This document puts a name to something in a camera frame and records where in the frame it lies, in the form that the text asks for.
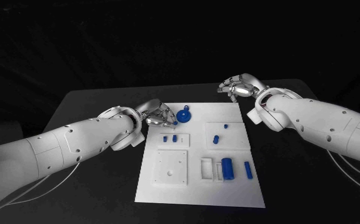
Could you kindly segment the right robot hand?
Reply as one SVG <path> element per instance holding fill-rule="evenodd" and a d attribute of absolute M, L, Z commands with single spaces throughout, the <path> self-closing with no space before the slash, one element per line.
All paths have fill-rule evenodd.
<path fill-rule="evenodd" d="M 226 93 L 230 101 L 237 102 L 237 97 L 259 97 L 268 86 L 247 73 L 232 76 L 219 84 L 217 93 Z"/>

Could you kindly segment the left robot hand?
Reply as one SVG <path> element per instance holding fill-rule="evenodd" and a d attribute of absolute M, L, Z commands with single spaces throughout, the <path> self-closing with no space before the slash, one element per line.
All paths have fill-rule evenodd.
<path fill-rule="evenodd" d="M 135 107 L 139 118 L 150 127 L 175 128 L 177 118 L 173 110 L 160 99 L 152 99 Z"/>

